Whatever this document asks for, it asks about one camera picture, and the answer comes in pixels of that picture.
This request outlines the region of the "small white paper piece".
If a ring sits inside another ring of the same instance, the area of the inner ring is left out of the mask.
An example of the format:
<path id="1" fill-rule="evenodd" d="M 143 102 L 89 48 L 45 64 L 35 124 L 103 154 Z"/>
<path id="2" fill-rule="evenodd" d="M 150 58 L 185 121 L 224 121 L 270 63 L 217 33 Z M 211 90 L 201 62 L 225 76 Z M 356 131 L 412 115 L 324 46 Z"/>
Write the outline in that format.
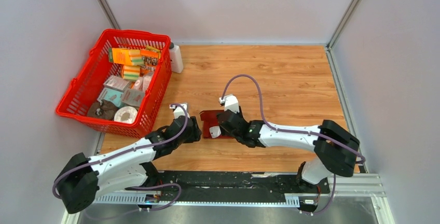
<path id="1" fill-rule="evenodd" d="M 222 135 L 221 128 L 218 125 L 210 127 L 209 133 L 210 133 L 211 138 L 218 138 Z"/>

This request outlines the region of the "red paper box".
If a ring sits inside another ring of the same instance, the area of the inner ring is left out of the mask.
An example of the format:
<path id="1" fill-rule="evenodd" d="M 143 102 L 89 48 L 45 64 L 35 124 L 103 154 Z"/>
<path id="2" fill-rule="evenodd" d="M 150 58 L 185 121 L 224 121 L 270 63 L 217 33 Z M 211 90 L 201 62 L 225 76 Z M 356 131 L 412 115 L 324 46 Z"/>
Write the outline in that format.
<path id="1" fill-rule="evenodd" d="M 218 124 L 218 120 L 217 120 L 217 115 L 222 113 L 223 110 L 203 110 L 202 112 L 200 112 L 200 118 L 202 121 L 202 135 L 203 138 L 205 139 L 233 139 L 232 136 L 230 136 L 229 134 L 226 133 L 226 131 L 224 131 L 221 128 L 222 131 L 222 135 L 218 138 L 211 138 L 210 133 L 209 133 L 209 128 L 216 126 Z"/>

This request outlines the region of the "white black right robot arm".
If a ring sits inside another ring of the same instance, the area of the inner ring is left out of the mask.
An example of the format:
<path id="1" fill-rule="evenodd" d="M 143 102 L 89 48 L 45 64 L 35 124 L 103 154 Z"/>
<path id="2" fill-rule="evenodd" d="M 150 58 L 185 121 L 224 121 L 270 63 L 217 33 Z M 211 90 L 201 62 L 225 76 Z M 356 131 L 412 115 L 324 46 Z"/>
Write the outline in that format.
<path id="1" fill-rule="evenodd" d="M 239 143 L 250 147 L 288 147 L 314 152 L 316 158 L 304 162 L 298 169 L 296 186 L 302 192 L 311 191 L 330 175 L 351 177 L 354 174 L 359 140 L 332 120 L 321 125 L 295 127 L 247 122 L 231 110 L 216 116 L 219 127 Z"/>

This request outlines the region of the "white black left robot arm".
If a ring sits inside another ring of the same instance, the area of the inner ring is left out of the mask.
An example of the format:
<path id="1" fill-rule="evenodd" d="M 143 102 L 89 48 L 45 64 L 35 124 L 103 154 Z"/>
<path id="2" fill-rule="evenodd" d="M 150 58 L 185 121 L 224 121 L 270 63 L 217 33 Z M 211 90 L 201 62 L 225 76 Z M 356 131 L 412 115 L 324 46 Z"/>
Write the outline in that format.
<path id="1" fill-rule="evenodd" d="M 181 144 L 199 141 L 201 134 L 195 116 L 179 116 L 170 125 L 113 152 L 88 158 L 80 152 L 60 172 L 70 174 L 57 183 L 56 190 L 70 214 L 81 212 L 95 199 L 118 190 L 153 190 L 159 177 L 151 162 L 171 154 Z"/>

